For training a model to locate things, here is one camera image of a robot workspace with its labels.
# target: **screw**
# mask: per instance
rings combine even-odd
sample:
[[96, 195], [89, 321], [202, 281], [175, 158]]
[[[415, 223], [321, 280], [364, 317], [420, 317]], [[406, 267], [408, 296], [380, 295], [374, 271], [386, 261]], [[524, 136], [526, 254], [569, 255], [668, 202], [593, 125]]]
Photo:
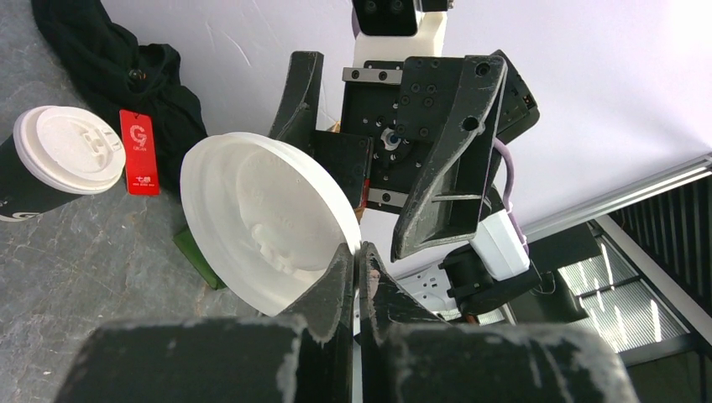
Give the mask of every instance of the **screw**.
[[393, 14], [400, 14], [403, 12], [403, 2], [401, 0], [393, 0], [393, 2], [390, 3], [390, 11], [393, 12]]
[[474, 74], [478, 76], [486, 76], [490, 72], [490, 65], [487, 63], [480, 63], [474, 68]]
[[373, 0], [370, 0], [366, 2], [366, 13], [373, 14], [378, 10], [378, 6], [376, 6], [376, 2]]
[[131, 78], [131, 80], [143, 80], [146, 75], [141, 70], [133, 69], [128, 72], [128, 77]]

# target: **white lid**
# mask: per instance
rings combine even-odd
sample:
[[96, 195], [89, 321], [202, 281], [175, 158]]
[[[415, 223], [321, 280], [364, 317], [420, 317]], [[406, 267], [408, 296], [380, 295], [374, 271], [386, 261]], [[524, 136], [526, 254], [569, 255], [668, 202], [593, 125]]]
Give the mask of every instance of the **white lid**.
[[57, 190], [106, 191], [121, 177], [121, 139], [97, 115], [77, 107], [37, 107], [15, 122], [15, 148], [25, 167]]
[[312, 286], [359, 223], [311, 157], [253, 133], [212, 136], [183, 160], [181, 199], [203, 256], [240, 298], [276, 315]]

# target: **wire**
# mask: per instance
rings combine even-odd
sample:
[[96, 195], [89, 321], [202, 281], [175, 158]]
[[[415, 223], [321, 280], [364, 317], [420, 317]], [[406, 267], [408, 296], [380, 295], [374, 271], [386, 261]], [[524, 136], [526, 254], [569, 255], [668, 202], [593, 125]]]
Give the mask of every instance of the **wire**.
[[548, 272], [548, 274], [552, 278], [552, 290], [544, 291], [544, 288], [542, 287], [542, 283], [540, 282], [539, 286], [537, 287], [539, 290], [537, 290], [537, 288], [532, 288], [531, 290], [529, 290], [530, 294], [532, 294], [533, 296], [535, 296], [536, 294], [539, 294], [540, 296], [550, 296], [551, 294], [556, 292], [556, 278], [554, 277], [554, 273], [552, 271], [550, 271], [550, 272]]
[[509, 216], [512, 226], [516, 232], [516, 236], [521, 242], [521, 246], [524, 247], [526, 254], [529, 254], [529, 245], [526, 243], [526, 237], [522, 233], [519, 224], [516, 223], [514, 214], [512, 214], [512, 205], [510, 202], [510, 196], [512, 193], [512, 188], [514, 187], [514, 161], [512, 160], [511, 153], [507, 149], [507, 146], [502, 143], [502, 140], [495, 137], [495, 149], [502, 156], [505, 161], [505, 166], [507, 168], [507, 181], [505, 183], [505, 192], [502, 195], [502, 201], [505, 203], [505, 209], [507, 211], [507, 216]]

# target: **black cloth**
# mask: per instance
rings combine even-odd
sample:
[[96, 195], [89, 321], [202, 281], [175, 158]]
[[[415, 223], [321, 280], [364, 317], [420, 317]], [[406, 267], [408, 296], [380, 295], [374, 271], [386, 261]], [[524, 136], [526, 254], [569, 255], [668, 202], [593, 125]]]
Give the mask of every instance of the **black cloth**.
[[99, 0], [32, 0], [32, 9], [94, 113], [119, 134], [119, 110], [151, 116], [160, 184], [177, 194], [183, 157], [207, 136], [200, 101], [181, 85], [178, 52], [167, 44], [139, 46]]

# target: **red hang tag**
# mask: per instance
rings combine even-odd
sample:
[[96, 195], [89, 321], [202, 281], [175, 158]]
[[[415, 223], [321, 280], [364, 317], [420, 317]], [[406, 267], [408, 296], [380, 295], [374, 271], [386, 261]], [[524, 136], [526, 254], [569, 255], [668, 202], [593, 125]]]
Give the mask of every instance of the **red hang tag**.
[[158, 196], [160, 188], [151, 117], [127, 110], [121, 110], [119, 116], [121, 138], [126, 149], [128, 194]]

